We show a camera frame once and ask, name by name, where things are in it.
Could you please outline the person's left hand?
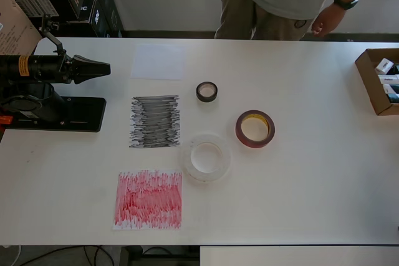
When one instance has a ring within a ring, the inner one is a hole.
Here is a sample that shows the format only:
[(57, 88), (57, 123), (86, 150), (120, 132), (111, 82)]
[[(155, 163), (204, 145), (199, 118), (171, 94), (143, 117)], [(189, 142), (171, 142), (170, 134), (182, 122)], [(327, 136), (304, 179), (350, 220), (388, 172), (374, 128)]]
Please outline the person's left hand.
[(317, 37), (323, 37), (332, 32), (344, 18), (346, 11), (336, 4), (323, 9), (315, 18), (311, 31)]

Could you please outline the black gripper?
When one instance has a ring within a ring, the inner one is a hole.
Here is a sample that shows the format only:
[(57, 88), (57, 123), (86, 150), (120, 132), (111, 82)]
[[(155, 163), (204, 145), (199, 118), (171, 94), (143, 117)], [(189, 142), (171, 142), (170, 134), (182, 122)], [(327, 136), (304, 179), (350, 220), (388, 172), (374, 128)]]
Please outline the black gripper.
[(62, 83), (70, 84), (76, 77), (76, 84), (80, 84), (93, 78), (110, 75), (111, 66), (109, 63), (90, 60), (81, 55), (75, 55), (74, 58), (64, 55), (60, 72)]

